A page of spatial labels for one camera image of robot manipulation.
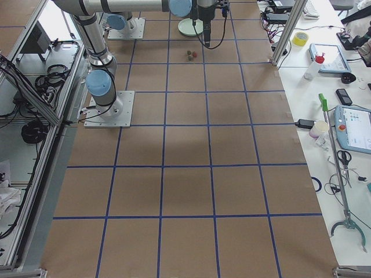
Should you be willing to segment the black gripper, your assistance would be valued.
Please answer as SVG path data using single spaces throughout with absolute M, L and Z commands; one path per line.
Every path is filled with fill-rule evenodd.
M 203 21 L 203 42 L 206 47 L 210 47 L 211 40 L 211 21 Z

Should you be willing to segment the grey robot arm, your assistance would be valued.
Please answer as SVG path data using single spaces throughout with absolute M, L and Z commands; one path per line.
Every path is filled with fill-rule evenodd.
M 55 1 L 63 11 L 74 16 L 90 16 L 96 12 L 171 12 L 177 17 L 190 15 L 192 21 L 203 23 L 203 44 L 210 47 L 211 22 L 216 9 L 224 9 L 222 1 Z
M 117 61 L 108 49 L 97 16 L 72 15 L 71 18 L 88 52 L 90 70 L 86 76 L 86 87 L 95 101 L 97 116 L 116 116 L 122 108 L 115 87 Z

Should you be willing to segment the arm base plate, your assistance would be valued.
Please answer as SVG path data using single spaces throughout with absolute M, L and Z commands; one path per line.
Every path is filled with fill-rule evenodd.
M 109 16 L 108 39 L 119 41 L 143 39 L 145 23 L 146 20 L 142 17 L 125 20 L 123 17 Z
M 134 91 L 117 91 L 117 98 L 113 106 L 104 114 L 107 108 L 97 106 L 97 109 L 90 109 L 84 121 L 86 128 L 115 128 L 130 127 L 134 104 Z

